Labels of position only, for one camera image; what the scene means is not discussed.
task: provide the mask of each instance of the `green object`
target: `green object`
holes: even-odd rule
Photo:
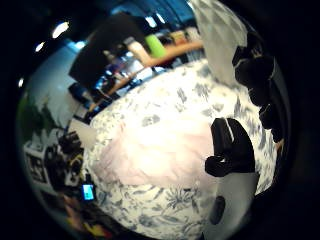
[[[166,54],[166,49],[157,38],[156,35],[151,34],[146,37],[146,42],[150,48],[151,56],[154,58],[163,57]]]

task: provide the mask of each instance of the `mobile phone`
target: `mobile phone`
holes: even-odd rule
[[[83,183],[81,185],[81,192],[84,201],[95,200],[95,189],[92,183]]]

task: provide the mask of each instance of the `floral bedspread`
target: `floral bedspread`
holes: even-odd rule
[[[248,132],[253,143],[256,170],[260,179],[256,194],[272,183],[276,150],[270,131],[262,128],[258,108],[247,89],[230,89],[212,76],[207,60],[182,65],[131,90],[112,103],[91,122],[97,130],[97,143],[84,153],[87,169],[97,185],[97,205],[124,227],[156,239],[197,239],[200,237],[213,203],[216,186],[200,189],[161,188],[152,185],[104,183],[91,166],[115,136],[121,121],[136,121],[148,126],[166,115],[197,112],[211,122],[216,117],[233,117]]]

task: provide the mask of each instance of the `white panel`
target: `white panel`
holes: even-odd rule
[[[232,59],[237,46],[247,45],[247,30],[229,8],[217,0],[191,0],[211,72],[220,82],[236,85]]]

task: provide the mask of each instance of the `chair backrest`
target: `chair backrest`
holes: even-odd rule
[[[134,17],[122,12],[112,15],[90,36],[88,44],[73,62],[69,75],[84,87],[93,88],[108,64],[103,50],[115,51],[117,45],[130,36],[145,44],[145,36]]]

